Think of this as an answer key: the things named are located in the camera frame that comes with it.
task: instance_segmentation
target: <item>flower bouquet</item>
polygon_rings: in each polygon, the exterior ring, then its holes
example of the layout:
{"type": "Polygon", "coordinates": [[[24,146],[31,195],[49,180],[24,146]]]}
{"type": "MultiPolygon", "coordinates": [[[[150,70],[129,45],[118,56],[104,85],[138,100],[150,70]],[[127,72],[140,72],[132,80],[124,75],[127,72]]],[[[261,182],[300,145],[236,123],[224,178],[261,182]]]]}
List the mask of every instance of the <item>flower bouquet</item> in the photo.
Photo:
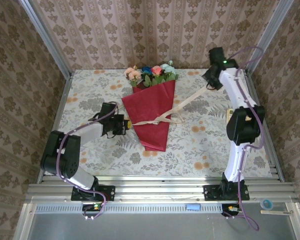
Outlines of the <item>flower bouquet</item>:
{"type": "MultiPolygon", "coordinates": [[[[173,107],[178,74],[173,62],[152,68],[145,66],[141,72],[129,67],[124,76],[130,80],[133,94],[122,98],[132,124],[152,121],[173,107]]],[[[169,123],[135,125],[134,130],[146,151],[166,151],[169,123]]]]}

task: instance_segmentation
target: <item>wallpaper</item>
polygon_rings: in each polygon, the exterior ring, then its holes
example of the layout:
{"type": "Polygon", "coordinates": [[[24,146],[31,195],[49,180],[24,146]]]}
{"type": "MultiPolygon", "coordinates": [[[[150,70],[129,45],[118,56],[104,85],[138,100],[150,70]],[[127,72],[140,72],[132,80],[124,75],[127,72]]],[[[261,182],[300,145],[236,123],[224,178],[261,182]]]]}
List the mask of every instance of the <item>wallpaper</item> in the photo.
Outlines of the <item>wallpaper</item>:
{"type": "MultiPolygon", "coordinates": [[[[123,69],[173,60],[209,67],[259,42],[278,0],[34,0],[69,69],[123,69]]],[[[239,55],[243,63],[252,52],[239,55]]]]}
{"type": "Polygon", "coordinates": [[[295,0],[252,79],[281,162],[300,200],[300,0],[295,0]]]}
{"type": "Polygon", "coordinates": [[[18,1],[0,0],[0,240],[12,239],[65,80],[18,1]]]}

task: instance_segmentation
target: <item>purple cable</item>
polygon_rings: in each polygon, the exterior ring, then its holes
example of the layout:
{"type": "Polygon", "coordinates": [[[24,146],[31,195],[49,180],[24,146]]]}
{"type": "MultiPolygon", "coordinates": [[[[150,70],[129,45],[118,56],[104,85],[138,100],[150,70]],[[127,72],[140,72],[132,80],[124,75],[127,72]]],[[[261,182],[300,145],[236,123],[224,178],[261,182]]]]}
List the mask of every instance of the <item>purple cable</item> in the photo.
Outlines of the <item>purple cable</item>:
{"type": "Polygon", "coordinates": [[[252,63],[258,59],[260,59],[264,53],[264,50],[261,48],[261,47],[258,47],[258,46],[248,46],[248,47],[245,47],[243,49],[241,49],[240,51],[236,52],[235,54],[233,54],[230,58],[233,58],[234,56],[246,51],[246,50],[250,50],[250,49],[258,49],[261,51],[261,54],[254,58],[254,59],[251,59],[247,62],[245,62],[243,65],[239,66],[239,68],[236,70],[235,72],[235,82],[236,82],[236,85],[238,86],[239,88],[239,91],[240,93],[242,94],[243,98],[244,98],[244,102],[248,105],[249,109],[251,110],[252,114],[254,115],[257,123],[258,123],[258,126],[259,126],[259,129],[260,129],[260,135],[261,135],[261,141],[260,141],[260,145],[259,146],[254,146],[254,145],[251,145],[251,144],[247,144],[244,146],[243,150],[242,150],[242,155],[241,155],[241,160],[240,160],[240,165],[239,165],[239,174],[238,174],[238,198],[239,198],[239,205],[242,209],[242,214],[243,215],[237,215],[237,217],[239,218],[245,218],[246,222],[249,224],[250,227],[252,227],[254,230],[256,231],[259,231],[260,230],[260,227],[259,225],[257,224],[257,222],[255,220],[253,220],[251,217],[247,216],[246,215],[246,212],[245,212],[245,209],[243,207],[243,203],[242,203],[242,198],[241,198],[241,186],[240,186],[240,178],[241,178],[241,172],[242,172],[242,168],[243,168],[243,164],[244,164],[244,158],[245,158],[245,155],[246,155],[246,151],[247,151],[247,148],[253,148],[253,149],[261,149],[264,145],[264,129],[263,129],[263,126],[262,126],[262,123],[261,123],[261,120],[259,119],[256,111],[253,109],[253,107],[251,106],[251,104],[249,103],[248,101],[248,98],[247,96],[245,95],[245,92],[243,91],[240,83],[239,83],[239,79],[238,79],[238,73],[239,71],[242,69],[243,66],[249,64],[249,63],[252,63]]]}
{"type": "Polygon", "coordinates": [[[58,151],[58,154],[57,154],[57,157],[56,157],[56,174],[57,174],[57,176],[58,176],[61,180],[65,181],[66,183],[68,183],[68,184],[70,184],[70,185],[73,185],[74,187],[76,187],[77,189],[80,189],[80,190],[83,191],[83,192],[90,193],[90,194],[99,194],[99,195],[101,195],[101,197],[103,198],[102,208],[100,209],[100,211],[99,211],[95,216],[91,217],[91,219],[97,218],[97,217],[103,212],[103,210],[104,210],[104,208],[105,208],[105,205],[106,205],[106,202],[107,202],[106,196],[105,196],[102,192],[100,192],[100,191],[84,189],[84,188],[82,188],[82,187],[80,187],[80,186],[78,186],[78,185],[76,185],[76,184],[70,182],[70,181],[67,180],[64,176],[62,176],[61,171],[60,171],[61,150],[63,149],[63,146],[64,146],[64,144],[65,144],[65,141],[66,141],[66,139],[68,138],[68,136],[69,136],[70,134],[75,133],[76,131],[78,131],[78,130],[80,130],[80,129],[83,129],[83,128],[85,128],[85,127],[91,125],[91,124],[96,124],[96,123],[99,122],[100,120],[105,119],[106,117],[109,117],[111,114],[113,114],[113,113],[116,111],[116,109],[118,108],[118,104],[117,104],[116,102],[114,102],[114,101],[110,101],[109,103],[115,104],[115,108],[114,108],[111,112],[109,112],[108,114],[106,114],[106,115],[104,115],[103,117],[100,117],[100,118],[98,118],[98,119],[96,119],[96,120],[94,120],[94,121],[88,122],[88,123],[86,123],[86,124],[84,124],[84,125],[82,125],[82,126],[78,126],[77,128],[75,128],[75,129],[73,129],[73,130],[67,132],[67,133],[64,135],[64,137],[63,137],[63,139],[62,139],[62,141],[61,141],[61,143],[60,143],[59,151],[58,151]]]}

